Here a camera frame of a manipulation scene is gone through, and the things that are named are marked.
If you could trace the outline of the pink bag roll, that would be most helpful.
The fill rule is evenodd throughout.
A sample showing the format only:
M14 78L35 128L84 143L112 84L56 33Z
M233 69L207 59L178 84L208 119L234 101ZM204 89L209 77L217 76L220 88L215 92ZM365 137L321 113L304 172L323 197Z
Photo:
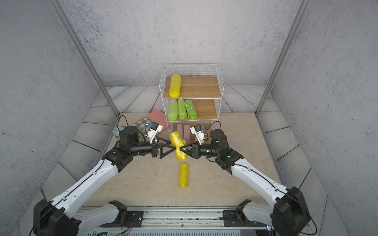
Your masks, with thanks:
M183 136L183 125L177 124L176 131L180 134L180 136Z
M189 125L185 125L183 127L183 140L186 143L189 143L191 139L191 127Z

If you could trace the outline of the bright green bag roll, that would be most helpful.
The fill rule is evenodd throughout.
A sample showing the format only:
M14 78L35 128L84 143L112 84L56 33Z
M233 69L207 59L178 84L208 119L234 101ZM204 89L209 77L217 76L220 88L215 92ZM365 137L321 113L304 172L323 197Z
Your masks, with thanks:
M187 116L189 120L195 120L198 117L198 114L196 112L194 103L192 100L186 100L186 110L187 110Z

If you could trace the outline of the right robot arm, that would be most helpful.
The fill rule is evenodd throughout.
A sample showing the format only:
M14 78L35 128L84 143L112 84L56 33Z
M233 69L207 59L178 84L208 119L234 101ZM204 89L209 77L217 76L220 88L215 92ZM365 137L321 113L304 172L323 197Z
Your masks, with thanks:
M214 157L214 162L223 170L241 179L254 189L267 202L261 205L247 199L236 208L236 220L241 226L254 222L272 227L281 236L299 236L313 219L308 210L303 193L270 179L248 162L242 154L230 148L227 137L220 129L210 132L209 144L205 143L205 127L191 127L196 142L180 148L188 156Z

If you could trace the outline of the light green bag roll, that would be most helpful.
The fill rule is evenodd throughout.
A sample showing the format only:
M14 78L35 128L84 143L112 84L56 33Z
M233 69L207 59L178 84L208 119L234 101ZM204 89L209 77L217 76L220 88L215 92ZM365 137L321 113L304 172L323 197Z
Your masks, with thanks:
M176 99L171 99L168 102L167 118L170 122L178 119L178 102Z

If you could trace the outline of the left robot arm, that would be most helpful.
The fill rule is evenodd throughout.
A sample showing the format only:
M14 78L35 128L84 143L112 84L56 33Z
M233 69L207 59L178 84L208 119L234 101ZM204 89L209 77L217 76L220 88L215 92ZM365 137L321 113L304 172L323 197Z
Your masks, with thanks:
M135 156L150 154L163 158L175 151L169 140L156 135L151 129L149 141L139 140L139 129L127 126L120 139L84 177L50 201L41 200L33 209L33 227L36 236L77 236L97 226L133 226L132 214L127 207L114 200L88 213L78 213L82 205L108 180L119 174Z

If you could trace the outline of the yellow bag roll labelled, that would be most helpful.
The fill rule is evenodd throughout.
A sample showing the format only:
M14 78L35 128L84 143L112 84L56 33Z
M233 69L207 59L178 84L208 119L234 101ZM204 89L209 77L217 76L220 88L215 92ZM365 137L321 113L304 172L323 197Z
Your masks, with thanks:
M180 150L180 147L183 147L186 142L182 139L178 131L172 132L169 135L172 145L175 149L175 157L178 161L183 161L188 158L188 155Z

